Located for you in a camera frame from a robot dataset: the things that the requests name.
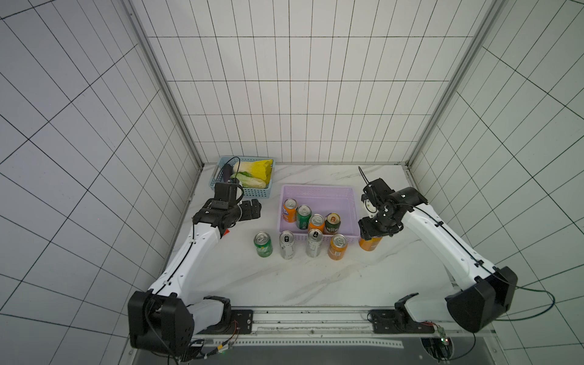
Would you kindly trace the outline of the silver slim can back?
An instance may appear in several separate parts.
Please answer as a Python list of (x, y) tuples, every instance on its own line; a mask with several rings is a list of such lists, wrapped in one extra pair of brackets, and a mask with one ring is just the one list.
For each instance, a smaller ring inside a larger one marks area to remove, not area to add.
[(279, 237), (281, 256), (285, 260), (292, 259), (295, 254), (295, 239), (291, 231), (283, 231)]

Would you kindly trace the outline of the green brown can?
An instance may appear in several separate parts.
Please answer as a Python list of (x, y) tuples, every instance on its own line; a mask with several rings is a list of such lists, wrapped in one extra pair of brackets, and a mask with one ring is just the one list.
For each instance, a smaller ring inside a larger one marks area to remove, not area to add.
[(341, 218), (337, 213), (329, 213), (325, 217), (325, 232), (327, 234), (337, 234), (341, 226)]

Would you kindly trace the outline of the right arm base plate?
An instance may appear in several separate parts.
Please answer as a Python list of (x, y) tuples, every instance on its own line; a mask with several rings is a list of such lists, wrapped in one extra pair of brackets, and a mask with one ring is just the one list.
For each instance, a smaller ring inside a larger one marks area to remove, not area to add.
[(429, 335), (435, 332), (432, 325), (415, 322), (405, 312), (395, 309), (370, 310), (367, 320), (372, 324), (375, 334)]

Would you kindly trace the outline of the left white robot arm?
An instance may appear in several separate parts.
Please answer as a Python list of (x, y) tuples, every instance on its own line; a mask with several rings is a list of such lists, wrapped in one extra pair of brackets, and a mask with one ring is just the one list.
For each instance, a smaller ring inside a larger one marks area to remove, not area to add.
[(193, 336), (210, 330), (226, 332), (232, 326), (231, 302), (205, 296), (195, 289), (208, 252), (239, 221), (260, 218), (258, 200), (235, 204), (209, 199), (193, 216), (192, 228), (178, 254), (146, 291), (137, 290), (128, 302), (129, 340), (133, 348), (184, 356)]

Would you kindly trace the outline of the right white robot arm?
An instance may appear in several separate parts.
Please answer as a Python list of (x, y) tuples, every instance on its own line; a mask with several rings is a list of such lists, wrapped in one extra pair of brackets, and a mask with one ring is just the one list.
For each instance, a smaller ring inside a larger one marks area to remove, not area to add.
[(362, 202), (368, 216), (359, 220), (365, 240), (393, 237), (408, 228), (442, 262), (457, 285), (449, 294), (409, 294), (394, 305), (393, 321), (400, 332), (424, 322), (455, 322), (477, 333), (506, 313), (512, 304), (517, 275), (499, 269), (477, 253), (440, 218), (413, 187), (395, 191), (382, 179), (368, 183)]

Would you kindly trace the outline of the purple plastic basket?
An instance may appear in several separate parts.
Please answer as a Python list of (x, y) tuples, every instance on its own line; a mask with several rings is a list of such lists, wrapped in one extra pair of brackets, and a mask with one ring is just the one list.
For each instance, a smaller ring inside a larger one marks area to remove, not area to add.
[(294, 199), (298, 205), (308, 205), (312, 213), (326, 217), (330, 213), (340, 216), (339, 234), (346, 237), (348, 243), (358, 243), (360, 228), (358, 226), (357, 204), (360, 201), (350, 186), (317, 186), (287, 184), (281, 187), (280, 205), (287, 199)]

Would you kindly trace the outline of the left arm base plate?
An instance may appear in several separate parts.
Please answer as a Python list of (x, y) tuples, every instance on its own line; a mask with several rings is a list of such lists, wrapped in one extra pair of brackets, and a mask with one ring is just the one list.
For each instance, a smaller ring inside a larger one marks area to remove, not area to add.
[(252, 332), (254, 312), (252, 310), (231, 310), (229, 319), (212, 325), (200, 332), (201, 335), (248, 335)]

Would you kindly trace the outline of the silver slim can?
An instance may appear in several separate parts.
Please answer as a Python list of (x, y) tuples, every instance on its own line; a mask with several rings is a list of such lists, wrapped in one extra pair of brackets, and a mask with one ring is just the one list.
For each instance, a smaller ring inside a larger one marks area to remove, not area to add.
[(295, 239), (291, 231), (283, 231), (279, 237), (281, 256), (285, 260), (292, 259), (295, 254)]
[(323, 233), (319, 229), (312, 229), (307, 234), (307, 255), (311, 258), (316, 258), (322, 247)]

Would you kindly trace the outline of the green sprite can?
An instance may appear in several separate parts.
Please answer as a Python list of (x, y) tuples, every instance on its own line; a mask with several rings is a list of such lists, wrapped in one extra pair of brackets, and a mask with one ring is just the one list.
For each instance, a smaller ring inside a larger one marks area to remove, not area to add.
[(308, 229), (310, 219), (312, 217), (312, 210), (308, 205), (300, 205), (297, 208), (297, 227), (299, 230), (305, 231)]
[(273, 247), (271, 237), (265, 231), (258, 232), (254, 237), (254, 246), (260, 257), (266, 258), (272, 255)]

